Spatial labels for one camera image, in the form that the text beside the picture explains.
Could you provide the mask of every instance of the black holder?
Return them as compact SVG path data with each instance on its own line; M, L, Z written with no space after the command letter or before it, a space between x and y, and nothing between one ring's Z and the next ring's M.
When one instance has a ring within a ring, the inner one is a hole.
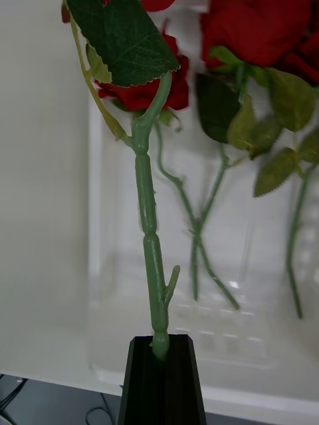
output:
M164 363L151 342L136 337L130 343L118 425L206 425L193 341L170 335Z

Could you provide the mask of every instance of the green leaf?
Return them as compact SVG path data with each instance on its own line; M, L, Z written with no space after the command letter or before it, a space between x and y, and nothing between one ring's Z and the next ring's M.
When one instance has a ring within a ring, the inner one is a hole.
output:
M237 149L250 151L253 148L252 130L256 124L251 97L245 94L241 110L235 116L227 132L228 142Z
M269 87L269 75L267 72L267 68L253 66L253 77L260 86Z
M66 0L68 8L116 86L136 86L179 68L158 29L137 0Z
M123 105L123 103L119 99L112 99L111 102L116 106L119 110L123 112L130 112L129 109L127 109L126 106Z
M268 116L257 122L251 134L253 148L249 153L249 157L254 159L269 152L281 133L282 127L274 116Z
M232 74L236 71L236 66L225 64L221 66L216 66L215 68L210 68L209 70L216 74Z
M285 147L260 170L255 184L255 197L261 197L277 189L296 168L296 152Z
M112 75L108 71L108 67L104 65L102 59L96 53L95 48L90 46L89 43L86 43L85 51L92 76L99 82L111 82Z
M216 46L209 51L210 58L217 58L226 65L241 65L243 61L235 56L227 47Z
M268 74L270 99L279 124L290 131L301 130L314 113L316 95L313 88L286 72L269 68Z
M197 74L197 107L203 131L214 140L227 143L227 130L239 111L236 93L224 82L206 74Z
M304 161L319 164L319 127L303 139L299 154Z

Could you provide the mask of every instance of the transparent plastic tray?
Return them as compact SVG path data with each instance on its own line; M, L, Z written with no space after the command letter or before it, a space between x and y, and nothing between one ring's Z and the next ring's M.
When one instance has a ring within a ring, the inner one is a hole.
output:
M197 14L176 7L170 11L169 34L181 51L199 60ZM156 14L157 24L165 13ZM270 110L256 84L249 91L258 116ZM130 130L130 118L112 108ZM138 225L134 153L114 141L90 100L88 356L94 373L110 384L123 384L130 340L152 332L148 289ZM186 189L198 212L219 168L217 143L201 130L191 105L178 112L183 131L163 130L164 163L185 176ZM318 117L310 124L314 125ZM286 131L277 143L289 143ZM294 210L298 178L268 196L254 199L259 161L247 161L227 172L204 231L211 263L241 304L234 311L200 269L199 301L191 295L189 224L171 183L156 167L156 137L150 156L156 190L158 234L165 275L180 264L181 275L169 310L169 331L188 333L197 355L208 411L264 422L299 425L319 423L319 172L315 172L302 213L294 267L305 319L296 318L284 267L286 241ZM227 147L232 159L241 154Z

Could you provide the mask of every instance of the cable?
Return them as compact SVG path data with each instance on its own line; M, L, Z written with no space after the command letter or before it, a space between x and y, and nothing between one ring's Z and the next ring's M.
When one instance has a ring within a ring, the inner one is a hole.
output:
M3 400L0 401L0 420L5 422L7 425L16 425L15 422L12 421L10 416L5 412L5 409L13 402L15 397L21 392L22 388L27 383L27 379L23 379L22 382L8 394Z
M86 413L86 415L85 415L85 423L86 423L86 425L91 425L91 423L90 423L90 422L89 422L89 420L88 420L88 419L89 419L89 416L90 416L93 412L96 412L97 410L101 410L101 411L105 412L105 413L108 415L108 417L110 418L111 425L115 425L115 420L114 420L113 415L112 415L112 413L111 413L111 410L110 410L110 408L109 408L109 406L108 406L108 402L106 401L106 399L105 399L105 397L104 397L104 394L102 394L102 393L100 392L100 395L101 395L101 397L102 397L104 407L94 407L94 408L90 409L90 410Z
M27 379L23 379L22 382L8 394L2 401L0 401L0 410L6 409L15 397L22 391L23 387L27 383Z
M0 420L4 421L7 425L16 425L8 416L5 416L4 412L0 413Z

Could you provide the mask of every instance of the artificial rose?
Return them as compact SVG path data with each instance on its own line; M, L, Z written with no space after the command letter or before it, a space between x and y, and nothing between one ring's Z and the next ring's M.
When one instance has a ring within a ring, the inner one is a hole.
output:
M274 66L302 39L310 20L310 0L211 0L201 16L202 58L214 46L225 46L240 59L257 66Z
M313 0L309 26L294 50L284 56L277 68L319 84L319 1Z
M172 74L171 91L164 109L184 109L188 107L189 97L189 88L186 82L186 76L189 68L188 57L179 53L176 39L174 37L165 34L164 31L163 38L171 48L181 66L179 70ZM117 98L129 111L133 112L146 110L150 106L154 96L156 95L160 81L154 80L141 86L131 86L127 88L117 87L113 84L96 83L99 87L101 87L98 91L98 95L101 98Z

